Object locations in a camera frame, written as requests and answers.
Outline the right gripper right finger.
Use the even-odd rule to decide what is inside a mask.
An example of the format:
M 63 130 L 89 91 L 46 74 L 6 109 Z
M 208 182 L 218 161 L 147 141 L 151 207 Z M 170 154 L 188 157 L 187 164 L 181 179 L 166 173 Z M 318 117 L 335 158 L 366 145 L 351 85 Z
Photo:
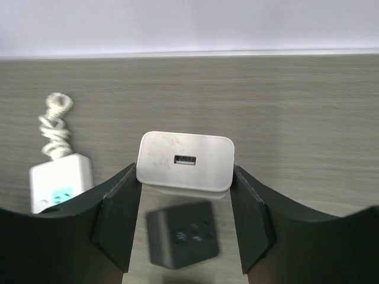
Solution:
M 378 282 L 377 206 L 326 214 L 235 166 L 233 215 L 249 283 Z

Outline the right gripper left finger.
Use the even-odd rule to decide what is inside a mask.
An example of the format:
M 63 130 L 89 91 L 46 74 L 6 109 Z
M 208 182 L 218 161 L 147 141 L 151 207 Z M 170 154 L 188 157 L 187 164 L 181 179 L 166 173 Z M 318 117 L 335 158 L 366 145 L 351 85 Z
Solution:
M 130 164 L 39 214 L 1 209 L 2 283 L 121 283 L 142 185 Z

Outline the white power strip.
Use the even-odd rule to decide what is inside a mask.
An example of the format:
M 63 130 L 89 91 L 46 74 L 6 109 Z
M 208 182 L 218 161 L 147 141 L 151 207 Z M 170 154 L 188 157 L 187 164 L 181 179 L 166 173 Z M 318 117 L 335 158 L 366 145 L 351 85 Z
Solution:
M 31 212 L 66 202 L 93 188 L 91 160 L 80 154 L 33 166 L 29 171 Z

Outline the black cube plug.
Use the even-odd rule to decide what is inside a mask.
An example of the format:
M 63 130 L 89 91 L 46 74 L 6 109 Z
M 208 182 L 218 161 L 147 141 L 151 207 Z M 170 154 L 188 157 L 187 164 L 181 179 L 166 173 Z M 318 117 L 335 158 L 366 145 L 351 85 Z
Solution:
M 151 264 L 177 270 L 220 252 L 213 204 L 190 202 L 146 213 Z

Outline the white usb charger plug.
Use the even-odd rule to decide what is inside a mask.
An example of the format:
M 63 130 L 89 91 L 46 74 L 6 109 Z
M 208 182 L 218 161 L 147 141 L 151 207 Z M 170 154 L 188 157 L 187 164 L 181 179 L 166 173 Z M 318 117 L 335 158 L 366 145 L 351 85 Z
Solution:
M 140 142 L 136 178 L 165 194 L 221 199 L 234 164 L 235 145 L 227 137 L 149 131 Z

